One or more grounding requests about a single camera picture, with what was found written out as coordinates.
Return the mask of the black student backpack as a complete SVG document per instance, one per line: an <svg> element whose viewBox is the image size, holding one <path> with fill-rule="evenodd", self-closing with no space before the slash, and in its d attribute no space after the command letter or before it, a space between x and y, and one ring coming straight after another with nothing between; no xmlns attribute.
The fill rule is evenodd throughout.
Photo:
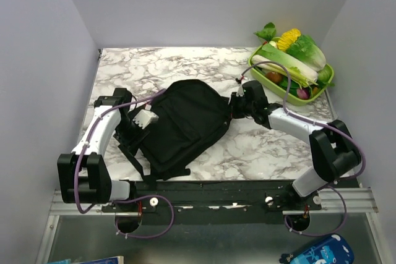
<svg viewBox="0 0 396 264"><path fill-rule="evenodd" d="M201 80L180 80L152 101L157 122L116 129L114 137L146 183L188 176L188 164L227 132L228 102Z"/></svg>

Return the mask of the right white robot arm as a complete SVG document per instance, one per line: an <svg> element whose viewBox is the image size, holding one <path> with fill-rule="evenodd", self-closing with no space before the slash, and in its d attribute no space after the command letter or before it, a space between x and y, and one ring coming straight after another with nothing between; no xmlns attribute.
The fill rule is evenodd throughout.
<svg viewBox="0 0 396 264"><path fill-rule="evenodd" d="M278 103L269 103L261 84L255 80L240 85L238 91L231 94L229 107L233 119L251 117L266 129L279 130L310 146L313 166L274 200L281 206L301 208L313 192L338 180L362 162L344 122L317 122L294 114Z"/></svg>

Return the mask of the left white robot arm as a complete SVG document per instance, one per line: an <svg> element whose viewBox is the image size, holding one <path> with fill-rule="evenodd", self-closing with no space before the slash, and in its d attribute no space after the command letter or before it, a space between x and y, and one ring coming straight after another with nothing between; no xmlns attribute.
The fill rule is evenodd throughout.
<svg viewBox="0 0 396 264"><path fill-rule="evenodd" d="M137 100L126 88L116 88L111 96L95 101L93 119L84 136L70 153L61 154L57 160L64 203L74 203L81 214L95 205L114 201L123 211L136 207L137 196L131 192L131 183L110 178L104 155L116 131L129 132L136 127L127 116L130 106L154 98Z"/></svg>

